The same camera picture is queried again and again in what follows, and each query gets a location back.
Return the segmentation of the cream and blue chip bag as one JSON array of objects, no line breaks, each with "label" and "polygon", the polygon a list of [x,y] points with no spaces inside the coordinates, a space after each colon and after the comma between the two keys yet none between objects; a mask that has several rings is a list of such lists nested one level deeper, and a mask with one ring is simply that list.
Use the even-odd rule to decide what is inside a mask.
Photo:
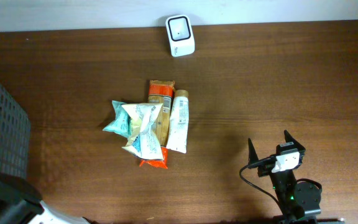
[{"label": "cream and blue chip bag", "polygon": [[162,103],[125,104],[131,119],[131,135],[122,148],[143,160],[163,160],[161,145],[152,127],[162,109]]}]

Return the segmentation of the teal crinkled wipes packet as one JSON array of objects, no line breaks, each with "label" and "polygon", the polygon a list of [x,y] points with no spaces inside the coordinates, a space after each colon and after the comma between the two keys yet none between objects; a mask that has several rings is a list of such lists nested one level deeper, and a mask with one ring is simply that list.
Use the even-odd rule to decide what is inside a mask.
[{"label": "teal crinkled wipes packet", "polygon": [[130,117],[127,111],[122,107],[125,102],[112,100],[112,106],[115,112],[114,121],[103,128],[103,131],[115,133],[122,137],[129,138],[131,135]]}]

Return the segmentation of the orange and tan snack package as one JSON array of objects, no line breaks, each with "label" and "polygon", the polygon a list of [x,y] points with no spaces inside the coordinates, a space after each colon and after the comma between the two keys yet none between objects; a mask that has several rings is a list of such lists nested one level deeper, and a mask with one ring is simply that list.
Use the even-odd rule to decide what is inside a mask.
[{"label": "orange and tan snack package", "polygon": [[165,147],[168,140],[170,125],[170,112],[174,94],[174,81],[151,80],[149,83],[149,103],[162,103],[162,109],[153,125],[153,131],[157,135],[163,154],[162,160],[141,160],[139,166],[148,164],[153,167],[167,169],[168,149]]}]

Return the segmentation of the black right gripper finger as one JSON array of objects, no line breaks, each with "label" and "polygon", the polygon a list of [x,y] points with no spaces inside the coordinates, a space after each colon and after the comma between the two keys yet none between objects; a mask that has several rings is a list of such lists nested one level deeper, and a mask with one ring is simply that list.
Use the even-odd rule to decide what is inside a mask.
[{"label": "black right gripper finger", "polygon": [[248,149],[249,149],[249,158],[248,158],[248,165],[255,164],[259,161],[257,153],[255,151],[255,147],[252,143],[251,138],[248,139]]},{"label": "black right gripper finger", "polygon": [[299,152],[305,152],[305,147],[302,146],[287,130],[284,130],[286,143],[292,142],[293,147],[297,148]]}]

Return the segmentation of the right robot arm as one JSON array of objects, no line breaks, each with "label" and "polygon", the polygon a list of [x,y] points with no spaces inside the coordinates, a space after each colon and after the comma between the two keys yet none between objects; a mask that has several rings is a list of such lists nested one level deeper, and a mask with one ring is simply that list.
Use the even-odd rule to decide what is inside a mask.
[{"label": "right robot arm", "polygon": [[296,179],[293,171],[303,163],[306,148],[287,131],[285,142],[276,146],[276,153],[259,159],[252,143],[248,140],[248,164],[240,169],[257,169],[259,177],[269,176],[276,196],[261,189],[244,177],[241,179],[251,187],[271,197],[278,205],[281,216],[275,217],[277,223],[317,223],[321,213],[322,185],[310,179]]}]

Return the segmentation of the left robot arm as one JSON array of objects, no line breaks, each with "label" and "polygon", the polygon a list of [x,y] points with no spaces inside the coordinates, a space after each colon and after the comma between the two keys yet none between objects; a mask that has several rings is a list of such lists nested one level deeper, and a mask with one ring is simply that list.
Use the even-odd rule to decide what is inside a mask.
[{"label": "left robot arm", "polygon": [[26,180],[0,173],[0,224],[90,224],[49,207]]}]

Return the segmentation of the white tube with tan cap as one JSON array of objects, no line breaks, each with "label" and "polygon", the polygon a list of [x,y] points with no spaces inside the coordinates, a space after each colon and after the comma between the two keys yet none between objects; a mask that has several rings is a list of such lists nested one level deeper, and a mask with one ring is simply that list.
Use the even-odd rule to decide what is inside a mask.
[{"label": "white tube with tan cap", "polygon": [[173,99],[170,115],[170,129],[167,149],[186,154],[189,125],[188,91],[177,90]]}]

